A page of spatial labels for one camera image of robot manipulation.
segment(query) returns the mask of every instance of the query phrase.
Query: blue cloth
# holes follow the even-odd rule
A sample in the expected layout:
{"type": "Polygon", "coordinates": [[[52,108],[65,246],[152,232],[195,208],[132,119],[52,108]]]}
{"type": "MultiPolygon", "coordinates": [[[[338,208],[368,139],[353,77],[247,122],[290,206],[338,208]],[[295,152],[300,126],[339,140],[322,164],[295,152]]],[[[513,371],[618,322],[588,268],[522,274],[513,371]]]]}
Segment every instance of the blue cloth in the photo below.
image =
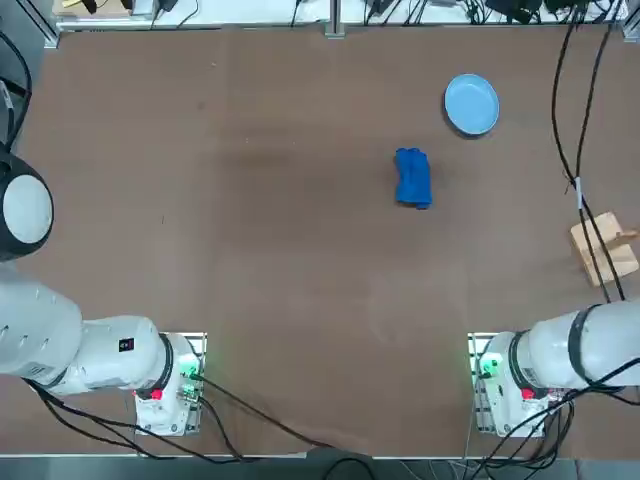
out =
{"type": "Polygon", "coordinates": [[[396,201],[415,205],[418,209],[431,205],[431,171],[427,154],[419,148],[399,148],[396,168],[400,177],[396,187],[396,201]]]}

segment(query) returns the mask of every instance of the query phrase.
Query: metal bracket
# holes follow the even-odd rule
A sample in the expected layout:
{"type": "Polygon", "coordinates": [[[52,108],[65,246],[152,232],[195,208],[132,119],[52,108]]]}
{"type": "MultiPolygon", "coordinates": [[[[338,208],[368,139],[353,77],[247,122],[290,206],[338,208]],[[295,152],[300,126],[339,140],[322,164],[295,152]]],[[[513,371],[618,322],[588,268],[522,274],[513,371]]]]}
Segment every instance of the metal bracket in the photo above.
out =
{"type": "Polygon", "coordinates": [[[330,18],[324,31],[328,39],[342,39],[345,37],[345,29],[340,17],[342,0],[330,0],[330,18]]]}

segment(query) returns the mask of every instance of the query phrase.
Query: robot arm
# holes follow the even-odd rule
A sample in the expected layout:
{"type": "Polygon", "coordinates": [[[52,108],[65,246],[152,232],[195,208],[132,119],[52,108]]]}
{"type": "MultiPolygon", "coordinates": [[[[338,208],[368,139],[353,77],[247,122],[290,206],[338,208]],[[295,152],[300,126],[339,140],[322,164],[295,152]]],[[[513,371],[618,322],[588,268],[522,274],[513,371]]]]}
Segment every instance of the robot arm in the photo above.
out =
{"type": "Polygon", "coordinates": [[[82,320],[78,306],[0,265],[0,374],[56,395],[134,390],[138,424],[158,435],[186,431],[200,361],[188,340],[131,315],[82,320]]]}
{"type": "MultiPolygon", "coordinates": [[[[540,419],[511,429],[545,410],[563,390],[586,388],[638,357],[640,300],[596,305],[538,322],[525,332],[496,335],[478,361],[495,432],[529,435],[540,419]]],[[[640,385],[640,365],[605,385],[640,385]]],[[[534,434],[542,435],[541,428],[534,434]]]]}

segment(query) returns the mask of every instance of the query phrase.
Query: brown tabletop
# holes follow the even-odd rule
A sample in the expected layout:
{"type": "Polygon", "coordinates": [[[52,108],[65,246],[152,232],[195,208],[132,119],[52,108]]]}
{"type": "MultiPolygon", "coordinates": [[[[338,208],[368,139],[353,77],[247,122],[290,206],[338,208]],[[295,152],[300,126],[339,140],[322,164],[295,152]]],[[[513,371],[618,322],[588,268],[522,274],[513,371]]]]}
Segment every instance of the brown tabletop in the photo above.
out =
{"type": "MultiPolygon", "coordinates": [[[[551,134],[564,28],[65,37],[46,55],[21,141],[56,223],[19,268],[87,319],[207,331],[208,375],[309,436],[373,455],[461,456],[467,332],[601,301],[571,248],[576,202],[551,134]],[[479,140],[441,114],[463,72],[500,96],[499,123],[479,140]],[[428,211],[394,204],[393,155],[410,146],[432,165],[428,211]]],[[[572,161],[602,33],[580,30],[562,77],[572,161]]],[[[612,37],[583,159],[593,209],[627,226],[640,222],[639,60],[612,37]]],[[[640,274],[623,284],[636,295],[640,274]]],[[[70,402],[132,420],[128,395],[70,402]]],[[[222,403],[241,451],[306,449],[222,403]]],[[[0,404],[2,453],[118,452],[56,424],[18,379],[0,380],[0,404]]],[[[640,458],[638,420],[581,399],[563,453],[640,458]]],[[[206,425],[186,443],[223,452],[206,425]]],[[[471,453],[496,441],[474,433],[471,453]]]]}

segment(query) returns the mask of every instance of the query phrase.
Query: blue bowl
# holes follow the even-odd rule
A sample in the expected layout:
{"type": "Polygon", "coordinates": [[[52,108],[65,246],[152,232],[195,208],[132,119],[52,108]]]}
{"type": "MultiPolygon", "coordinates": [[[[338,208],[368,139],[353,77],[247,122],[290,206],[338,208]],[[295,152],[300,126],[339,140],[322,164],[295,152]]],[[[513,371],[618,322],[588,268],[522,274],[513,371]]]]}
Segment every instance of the blue bowl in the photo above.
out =
{"type": "Polygon", "coordinates": [[[498,94],[479,75],[465,73],[449,83],[444,108],[451,122],[467,135],[482,135],[493,128],[500,115],[498,94]]]}

